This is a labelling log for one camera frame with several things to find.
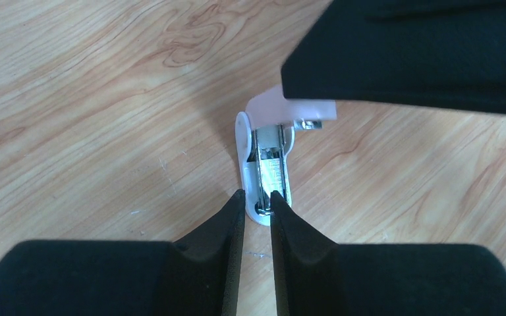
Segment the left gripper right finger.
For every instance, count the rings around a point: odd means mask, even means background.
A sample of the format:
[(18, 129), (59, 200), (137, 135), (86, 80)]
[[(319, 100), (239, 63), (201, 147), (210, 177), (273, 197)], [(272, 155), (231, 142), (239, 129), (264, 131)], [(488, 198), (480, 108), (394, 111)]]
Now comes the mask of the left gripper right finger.
[(279, 315), (506, 315), (506, 269), (475, 244), (338, 244), (271, 195)]

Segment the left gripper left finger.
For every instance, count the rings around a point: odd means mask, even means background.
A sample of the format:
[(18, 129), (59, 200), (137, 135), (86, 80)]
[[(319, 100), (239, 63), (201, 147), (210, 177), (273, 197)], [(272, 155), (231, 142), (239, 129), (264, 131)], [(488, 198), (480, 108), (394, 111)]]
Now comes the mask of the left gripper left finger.
[(245, 194), (177, 241), (27, 240), (0, 261), (0, 315), (235, 315)]

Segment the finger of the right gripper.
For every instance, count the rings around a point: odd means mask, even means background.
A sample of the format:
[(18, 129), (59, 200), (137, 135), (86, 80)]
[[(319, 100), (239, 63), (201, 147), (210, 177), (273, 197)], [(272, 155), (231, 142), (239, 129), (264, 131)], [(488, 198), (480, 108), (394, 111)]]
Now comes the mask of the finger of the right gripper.
[(506, 1), (332, 1), (281, 79), (288, 99), (506, 115)]

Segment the pink staple remover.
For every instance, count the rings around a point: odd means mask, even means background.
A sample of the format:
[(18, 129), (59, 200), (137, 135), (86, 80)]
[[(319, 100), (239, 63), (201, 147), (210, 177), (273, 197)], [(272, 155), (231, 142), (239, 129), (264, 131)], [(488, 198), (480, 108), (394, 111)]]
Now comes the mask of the pink staple remover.
[(292, 203), (287, 157), (295, 133), (319, 130), (323, 122), (336, 118), (334, 100), (287, 99), (280, 85), (253, 97), (238, 113), (235, 140), (240, 179), (246, 213), (254, 222), (270, 225), (272, 192)]

